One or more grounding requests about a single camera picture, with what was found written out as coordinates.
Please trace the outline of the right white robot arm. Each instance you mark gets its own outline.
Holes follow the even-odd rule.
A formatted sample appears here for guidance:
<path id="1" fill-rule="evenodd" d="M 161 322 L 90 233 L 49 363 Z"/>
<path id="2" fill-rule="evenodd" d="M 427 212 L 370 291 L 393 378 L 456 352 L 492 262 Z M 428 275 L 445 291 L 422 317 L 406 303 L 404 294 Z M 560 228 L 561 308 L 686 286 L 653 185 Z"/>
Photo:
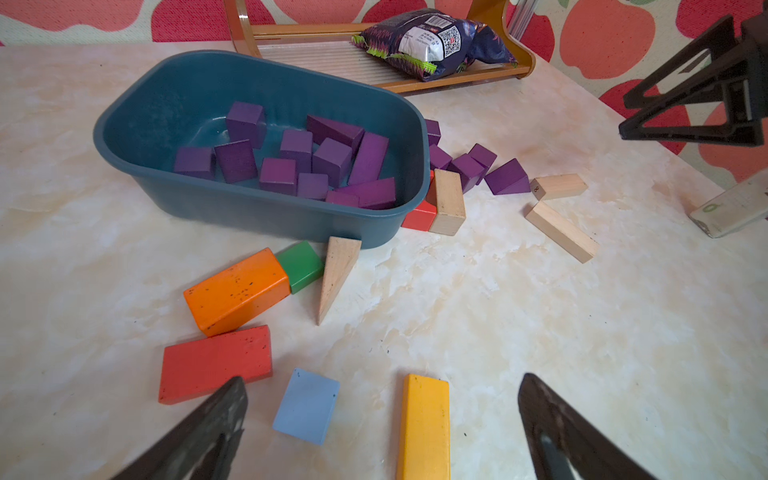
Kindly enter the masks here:
<path id="1" fill-rule="evenodd" d="M 646 92 L 669 74 L 705 52 L 711 63 L 671 88 Z M 741 23 L 726 15 L 691 41 L 661 67 L 628 91 L 623 102 L 636 113 L 619 125 L 624 140 L 672 141 L 757 147 L 764 144 L 762 121 L 767 118 L 767 13 Z M 649 127 L 647 123 L 671 108 L 720 102 L 721 125 Z M 711 238 L 721 238 L 767 217 L 767 171 L 724 191 L 693 210 L 689 218 Z"/>

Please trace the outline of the lone purple cube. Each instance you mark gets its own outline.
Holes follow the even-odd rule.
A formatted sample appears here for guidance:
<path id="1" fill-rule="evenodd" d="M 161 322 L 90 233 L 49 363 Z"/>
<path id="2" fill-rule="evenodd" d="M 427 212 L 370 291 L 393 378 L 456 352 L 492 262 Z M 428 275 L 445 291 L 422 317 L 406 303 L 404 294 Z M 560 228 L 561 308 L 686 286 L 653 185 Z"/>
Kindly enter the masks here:
<path id="1" fill-rule="evenodd" d="M 430 146 L 438 145 L 442 137 L 439 122 L 436 120 L 426 119 L 425 125 L 427 129 L 428 144 Z"/>

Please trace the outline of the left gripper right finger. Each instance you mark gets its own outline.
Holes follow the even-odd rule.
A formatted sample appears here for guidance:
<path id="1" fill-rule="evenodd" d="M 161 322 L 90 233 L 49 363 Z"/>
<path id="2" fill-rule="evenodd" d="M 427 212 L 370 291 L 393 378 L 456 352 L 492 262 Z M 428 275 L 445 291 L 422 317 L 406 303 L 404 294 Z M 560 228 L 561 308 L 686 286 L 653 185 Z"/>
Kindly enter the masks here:
<path id="1" fill-rule="evenodd" d="M 533 373 L 518 391 L 521 420 L 538 479 L 651 479 Z"/>

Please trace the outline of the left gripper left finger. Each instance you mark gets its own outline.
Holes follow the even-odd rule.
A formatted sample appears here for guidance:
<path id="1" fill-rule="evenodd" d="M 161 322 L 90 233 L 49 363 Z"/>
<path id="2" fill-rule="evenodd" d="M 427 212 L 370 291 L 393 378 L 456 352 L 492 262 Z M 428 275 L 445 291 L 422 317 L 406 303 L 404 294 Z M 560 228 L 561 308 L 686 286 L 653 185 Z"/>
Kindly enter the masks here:
<path id="1" fill-rule="evenodd" d="M 244 433 L 247 406 L 244 380 L 235 376 L 115 477 L 228 478 Z"/>

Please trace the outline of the teal plastic storage bin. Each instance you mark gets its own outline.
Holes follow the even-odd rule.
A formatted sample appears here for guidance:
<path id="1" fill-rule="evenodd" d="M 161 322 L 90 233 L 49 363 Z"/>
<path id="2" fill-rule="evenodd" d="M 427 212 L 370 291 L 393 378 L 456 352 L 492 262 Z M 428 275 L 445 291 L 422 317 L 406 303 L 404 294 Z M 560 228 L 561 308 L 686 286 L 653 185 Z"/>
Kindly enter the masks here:
<path id="1" fill-rule="evenodd" d="M 382 173 L 396 201 L 383 210 L 350 208 L 262 191 L 256 180 L 229 184 L 173 170 L 182 147 L 213 147 L 228 139 L 233 103 L 260 105 L 267 136 L 255 158 L 275 156 L 284 130 L 310 115 L 357 125 L 389 141 Z M 425 198 L 430 182 L 426 124 L 419 110 L 392 92 L 320 72 L 202 50 L 168 57 L 135 81 L 99 117 L 93 141 L 114 168 L 132 176 L 163 211 L 181 218 L 297 240 L 354 238 L 366 248 L 387 243 Z"/>

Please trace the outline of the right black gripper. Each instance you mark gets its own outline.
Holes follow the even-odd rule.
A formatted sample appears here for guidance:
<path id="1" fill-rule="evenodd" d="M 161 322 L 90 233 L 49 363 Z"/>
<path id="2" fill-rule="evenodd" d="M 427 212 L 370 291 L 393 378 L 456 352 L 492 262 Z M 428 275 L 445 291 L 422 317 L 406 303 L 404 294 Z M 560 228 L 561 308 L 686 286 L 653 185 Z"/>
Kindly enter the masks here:
<path id="1" fill-rule="evenodd" d="M 740 42 L 735 35 L 733 16 L 724 16 L 632 88 L 623 101 L 628 109 L 638 112 L 619 125 L 621 138 L 738 147 L 763 145 L 763 121 L 767 117 L 767 12 L 743 21 L 741 31 Z M 664 94 L 648 95 L 652 87 L 700 54 L 709 56 L 708 66 Z M 725 118 L 718 123 L 668 122 L 664 118 L 672 110 L 706 103 L 721 106 Z"/>

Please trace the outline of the purple wedge block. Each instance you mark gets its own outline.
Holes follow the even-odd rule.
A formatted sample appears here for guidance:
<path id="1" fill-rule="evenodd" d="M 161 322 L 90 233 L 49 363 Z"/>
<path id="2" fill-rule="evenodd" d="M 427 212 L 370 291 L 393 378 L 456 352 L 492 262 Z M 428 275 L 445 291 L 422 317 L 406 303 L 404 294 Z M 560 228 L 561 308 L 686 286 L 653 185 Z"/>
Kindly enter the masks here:
<path id="1" fill-rule="evenodd" d="M 312 133 L 313 142 L 317 145 L 330 138 L 349 146 L 353 152 L 357 151 L 365 134 L 360 126 L 315 115 L 307 116 L 306 130 Z"/>

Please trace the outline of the purple triangle block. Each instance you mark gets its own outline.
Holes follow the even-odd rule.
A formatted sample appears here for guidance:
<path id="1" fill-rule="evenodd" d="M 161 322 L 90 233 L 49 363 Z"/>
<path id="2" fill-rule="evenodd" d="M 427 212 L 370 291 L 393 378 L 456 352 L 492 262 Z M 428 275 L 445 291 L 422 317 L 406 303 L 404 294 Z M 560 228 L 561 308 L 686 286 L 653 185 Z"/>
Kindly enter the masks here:
<path id="1" fill-rule="evenodd" d="M 329 191 L 325 199 L 326 203 L 348 206 L 353 208 L 359 207 L 359 197 L 350 193 L 345 193 L 337 190 Z"/>

